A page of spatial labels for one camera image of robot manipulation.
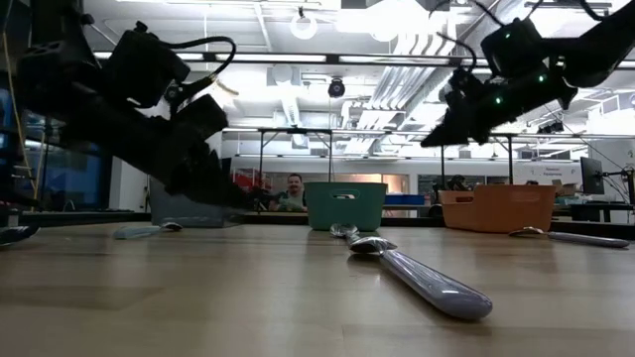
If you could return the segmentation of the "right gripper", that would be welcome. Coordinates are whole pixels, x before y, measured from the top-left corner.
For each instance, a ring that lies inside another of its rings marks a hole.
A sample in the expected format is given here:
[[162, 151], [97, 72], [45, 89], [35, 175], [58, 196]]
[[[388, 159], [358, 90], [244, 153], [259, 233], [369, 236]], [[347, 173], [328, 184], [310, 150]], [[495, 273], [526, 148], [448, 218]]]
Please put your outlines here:
[[531, 75], [523, 75], [482, 82], [464, 67], [456, 69], [448, 81], [445, 116], [421, 146], [463, 145], [469, 138], [484, 143], [493, 128], [515, 121], [527, 107], [522, 96], [533, 80]]

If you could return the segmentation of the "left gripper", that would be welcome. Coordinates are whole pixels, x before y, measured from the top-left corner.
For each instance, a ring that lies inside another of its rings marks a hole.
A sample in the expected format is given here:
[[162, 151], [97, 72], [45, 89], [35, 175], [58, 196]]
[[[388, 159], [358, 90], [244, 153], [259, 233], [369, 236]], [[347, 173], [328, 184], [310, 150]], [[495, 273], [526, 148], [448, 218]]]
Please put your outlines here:
[[170, 179], [166, 192], [222, 206], [246, 206], [248, 194], [222, 168], [205, 140], [228, 126], [208, 94], [169, 119], [146, 116], [124, 104], [94, 96], [73, 113], [73, 136], [110, 152], [156, 178]]

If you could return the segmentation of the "light blue handled spoon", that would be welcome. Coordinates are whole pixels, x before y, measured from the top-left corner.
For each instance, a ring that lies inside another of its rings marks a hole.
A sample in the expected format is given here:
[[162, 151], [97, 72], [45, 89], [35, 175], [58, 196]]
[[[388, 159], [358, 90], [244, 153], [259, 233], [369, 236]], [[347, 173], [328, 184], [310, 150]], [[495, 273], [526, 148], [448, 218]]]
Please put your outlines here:
[[113, 233], [113, 238], [116, 240], [136, 239], [163, 232], [179, 232], [182, 229], [183, 226], [175, 222], [166, 222], [160, 225], [121, 227]]

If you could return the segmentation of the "purple handled spoon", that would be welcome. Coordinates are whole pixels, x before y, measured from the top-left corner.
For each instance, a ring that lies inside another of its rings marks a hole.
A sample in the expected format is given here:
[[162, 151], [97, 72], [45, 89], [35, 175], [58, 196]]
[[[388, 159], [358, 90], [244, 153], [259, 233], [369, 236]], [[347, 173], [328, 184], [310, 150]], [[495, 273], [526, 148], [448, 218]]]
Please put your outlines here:
[[462, 320], [480, 320], [493, 310], [492, 300], [400, 252], [392, 242], [376, 236], [350, 237], [350, 251], [376, 254], [380, 263], [440, 312]]

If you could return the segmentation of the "grey-handled spoon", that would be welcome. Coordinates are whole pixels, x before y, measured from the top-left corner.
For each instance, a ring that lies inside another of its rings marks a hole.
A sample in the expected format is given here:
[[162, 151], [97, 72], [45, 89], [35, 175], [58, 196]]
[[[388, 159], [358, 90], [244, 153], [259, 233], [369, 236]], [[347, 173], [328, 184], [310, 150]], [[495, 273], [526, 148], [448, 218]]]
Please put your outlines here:
[[603, 248], [622, 249], [622, 248], [628, 248], [630, 246], [630, 243], [623, 239], [604, 238], [604, 237], [581, 235], [581, 234], [566, 233], [566, 232], [544, 231], [535, 227], [524, 227], [520, 230], [510, 232], [509, 235], [512, 237], [544, 236], [551, 240], [596, 246], [596, 247], [603, 247]]

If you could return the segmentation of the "black monitor on arm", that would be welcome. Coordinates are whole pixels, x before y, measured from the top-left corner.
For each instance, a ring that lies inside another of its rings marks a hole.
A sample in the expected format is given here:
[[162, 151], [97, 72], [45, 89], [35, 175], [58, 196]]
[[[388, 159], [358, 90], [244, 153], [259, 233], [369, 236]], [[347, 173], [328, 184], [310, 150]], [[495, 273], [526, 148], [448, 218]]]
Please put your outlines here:
[[601, 161], [591, 158], [580, 159], [582, 191], [585, 194], [604, 194]]

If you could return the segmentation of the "gray plastic bin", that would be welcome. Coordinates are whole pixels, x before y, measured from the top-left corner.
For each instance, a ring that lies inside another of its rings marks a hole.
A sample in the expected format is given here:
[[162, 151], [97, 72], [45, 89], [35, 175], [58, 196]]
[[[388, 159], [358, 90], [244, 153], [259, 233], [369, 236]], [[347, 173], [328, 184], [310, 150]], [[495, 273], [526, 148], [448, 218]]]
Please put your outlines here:
[[177, 223], [184, 228], [222, 228], [240, 222], [244, 210], [197, 203], [184, 195], [169, 195], [164, 185], [150, 178], [151, 221], [155, 225]]

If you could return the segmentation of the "blue storage box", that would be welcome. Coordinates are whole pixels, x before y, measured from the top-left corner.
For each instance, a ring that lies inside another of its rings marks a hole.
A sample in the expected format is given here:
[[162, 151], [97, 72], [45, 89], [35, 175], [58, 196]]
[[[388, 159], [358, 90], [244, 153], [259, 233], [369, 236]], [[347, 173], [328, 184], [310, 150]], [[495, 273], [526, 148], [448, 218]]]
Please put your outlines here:
[[425, 205], [426, 199], [418, 194], [387, 194], [385, 205]]

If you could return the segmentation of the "person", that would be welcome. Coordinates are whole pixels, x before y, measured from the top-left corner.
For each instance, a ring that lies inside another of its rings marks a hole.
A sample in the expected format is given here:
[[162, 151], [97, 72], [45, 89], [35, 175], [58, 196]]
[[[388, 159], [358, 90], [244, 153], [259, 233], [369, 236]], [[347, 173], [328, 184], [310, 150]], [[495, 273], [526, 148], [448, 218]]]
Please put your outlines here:
[[303, 178], [299, 174], [290, 174], [287, 189], [277, 194], [269, 203], [271, 211], [304, 212], [307, 210]]

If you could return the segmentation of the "orange plastic bin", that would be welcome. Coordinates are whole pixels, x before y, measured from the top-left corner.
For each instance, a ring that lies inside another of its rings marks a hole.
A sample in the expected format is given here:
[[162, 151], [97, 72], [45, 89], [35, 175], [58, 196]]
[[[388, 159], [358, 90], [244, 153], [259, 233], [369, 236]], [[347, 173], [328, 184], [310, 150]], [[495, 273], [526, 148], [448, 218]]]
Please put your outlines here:
[[548, 230], [554, 211], [553, 185], [482, 184], [472, 191], [441, 190], [448, 228], [507, 234], [525, 227]]

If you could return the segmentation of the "teal plastic bin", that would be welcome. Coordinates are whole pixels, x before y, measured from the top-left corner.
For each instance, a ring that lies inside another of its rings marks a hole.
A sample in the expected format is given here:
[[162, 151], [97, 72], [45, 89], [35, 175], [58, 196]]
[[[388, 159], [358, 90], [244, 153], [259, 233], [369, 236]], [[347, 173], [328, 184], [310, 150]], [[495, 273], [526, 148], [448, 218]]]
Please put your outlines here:
[[379, 182], [307, 182], [309, 225], [320, 231], [333, 224], [374, 231], [381, 225], [386, 190], [387, 184]]

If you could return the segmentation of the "black background frame stand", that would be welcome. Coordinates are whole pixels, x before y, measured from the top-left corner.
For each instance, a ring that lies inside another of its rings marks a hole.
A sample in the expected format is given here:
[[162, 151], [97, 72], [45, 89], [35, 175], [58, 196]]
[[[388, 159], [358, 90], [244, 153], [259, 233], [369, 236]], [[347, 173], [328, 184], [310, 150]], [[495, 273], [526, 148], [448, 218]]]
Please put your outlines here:
[[[507, 162], [508, 162], [508, 182], [510, 184], [514, 183], [514, 169], [513, 169], [513, 138], [515, 134], [510, 133], [500, 133], [500, 134], [492, 134], [488, 142], [491, 144], [497, 143], [499, 146], [504, 148], [507, 151]], [[441, 146], [441, 175], [442, 178], [445, 179], [445, 147]]]
[[288, 128], [258, 128], [257, 131], [260, 133], [260, 143], [259, 143], [259, 174], [263, 174], [263, 159], [264, 159], [264, 149], [269, 144], [269, 142], [265, 141], [266, 133], [274, 133], [272, 139], [274, 139], [278, 134], [285, 133], [289, 135], [305, 135], [314, 134], [318, 139], [322, 140], [322, 143], [328, 149], [328, 174], [327, 179], [329, 182], [333, 181], [333, 130], [332, 129], [319, 129], [319, 128], [301, 128], [301, 127], [288, 127]]

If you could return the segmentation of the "black aluminium table frame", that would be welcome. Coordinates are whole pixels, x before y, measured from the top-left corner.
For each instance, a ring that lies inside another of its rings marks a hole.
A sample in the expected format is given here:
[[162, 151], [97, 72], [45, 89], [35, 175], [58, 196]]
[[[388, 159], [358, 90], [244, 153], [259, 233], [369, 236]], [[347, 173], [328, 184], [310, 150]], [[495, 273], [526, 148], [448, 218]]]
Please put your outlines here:
[[[89, 225], [123, 222], [150, 222], [150, 213], [141, 212], [27, 212], [19, 215], [15, 221], [20, 224], [35, 224], [40, 227], [71, 225]], [[249, 214], [228, 219], [232, 223], [272, 224], [272, 225], [308, 225], [306, 215], [265, 215]], [[383, 218], [382, 227], [425, 227], [441, 228], [445, 223], [440, 218]], [[593, 235], [607, 238], [624, 239], [635, 242], [635, 225], [553, 221], [553, 231], [573, 234]]]

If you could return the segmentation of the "black ceiling light rail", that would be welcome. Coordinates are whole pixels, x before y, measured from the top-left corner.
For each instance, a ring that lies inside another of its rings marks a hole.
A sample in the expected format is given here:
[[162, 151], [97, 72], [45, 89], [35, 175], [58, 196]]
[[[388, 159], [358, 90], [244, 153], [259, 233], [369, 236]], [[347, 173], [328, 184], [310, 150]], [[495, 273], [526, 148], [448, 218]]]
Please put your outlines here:
[[[229, 53], [177, 53], [186, 62], [224, 62]], [[396, 56], [396, 55], [335, 55], [335, 54], [282, 54], [282, 53], [238, 53], [232, 58], [236, 63], [286, 63], [363, 66], [469, 66], [472, 58], [450, 56]], [[625, 59], [616, 70], [635, 70], [635, 59]]]

